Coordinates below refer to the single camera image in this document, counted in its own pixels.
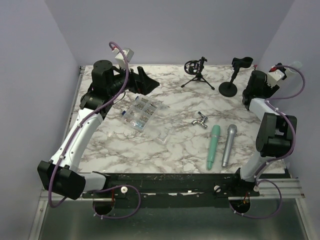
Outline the black round-base microphone stand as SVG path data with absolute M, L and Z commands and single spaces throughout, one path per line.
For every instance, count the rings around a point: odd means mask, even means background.
M 234 84 L 234 80 L 236 79 L 239 71 L 241 68 L 243 69 L 248 69 L 251 67 L 253 63 L 253 58 L 252 57 L 244 57 L 244 58 L 237 58 L 234 57 L 232 59 L 231 65 L 233 68 L 233 74 L 231 75 L 230 81 L 223 82 L 219 85 L 218 91 L 221 95 L 224 97 L 234 97 L 237 92 L 237 86 Z

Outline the silver grey microphone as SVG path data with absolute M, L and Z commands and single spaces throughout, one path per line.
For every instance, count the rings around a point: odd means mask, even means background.
M 233 142 L 234 138 L 237 134 L 237 126 L 235 124 L 230 124 L 228 129 L 227 129 L 227 138 L 226 138 L 226 143 L 225 143 L 225 148 L 222 156 L 222 163 L 221 166 L 223 168 L 226 168 L 229 163 L 229 158 L 231 154 L 231 150 L 233 147 Z

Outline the black tripod microphone stand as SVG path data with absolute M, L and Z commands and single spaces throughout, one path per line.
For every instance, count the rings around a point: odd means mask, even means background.
M 192 75 L 194 77 L 185 84 L 182 84 L 181 88 L 184 88 L 190 82 L 202 82 L 208 84 L 212 90 L 215 90 L 215 88 L 202 75 L 204 63 L 207 61 L 208 60 L 202 56 L 199 60 L 189 60 L 184 64 L 184 71 L 188 75 Z

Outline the mint green microphone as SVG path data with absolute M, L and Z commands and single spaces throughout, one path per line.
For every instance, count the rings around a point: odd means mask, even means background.
M 221 127 L 219 125 L 214 125 L 210 133 L 210 143 L 208 147 L 208 154 L 207 154 L 207 160 L 206 160 L 207 170 L 211 170 L 213 167 L 220 134 L 221 134 Z

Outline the white microphone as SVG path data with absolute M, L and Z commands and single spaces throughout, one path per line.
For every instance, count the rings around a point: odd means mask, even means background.
M 285 67 L 285 74 L 287 77 L 298 74 L 297 70 L 300 70 L 303 64 L 300 61 L 292 62 L 289 67 Z

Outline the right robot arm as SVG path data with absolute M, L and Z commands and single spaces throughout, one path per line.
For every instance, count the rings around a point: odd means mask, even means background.
M 282 80 L 285 76 L 280 70 L 268 73 L 253 70 L 242 92 L 242 104 L 261 123 L 253 156 L 239 169 L 240 178 L 230 183 L 230 191 L 236 196 L 247 192 L 247 182 L 254 183 L 270 163 L 285 159 L 294 151 L 297 118 L 284 114 L 270 104 L 270 98 L 280 88 L 275 77 Z

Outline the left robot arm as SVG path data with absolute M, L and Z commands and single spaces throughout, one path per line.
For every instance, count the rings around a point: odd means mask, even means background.
M 81 99 L 75 123 L 57 152 L 37 167 L 43 187 L 72 200 L 82 193 L 94 191 L 104 198 L 110 194 L 111 185 L 102 173 L 77 173 L 93 133 L 106 118 L 115 98 L 128 90 L 134 94 L 148 95 L 160 84 L 150 78 L 143 67 L 133 69 L 115 67 L 109 60 L 98 60 L 91 71 L 92 82 Z

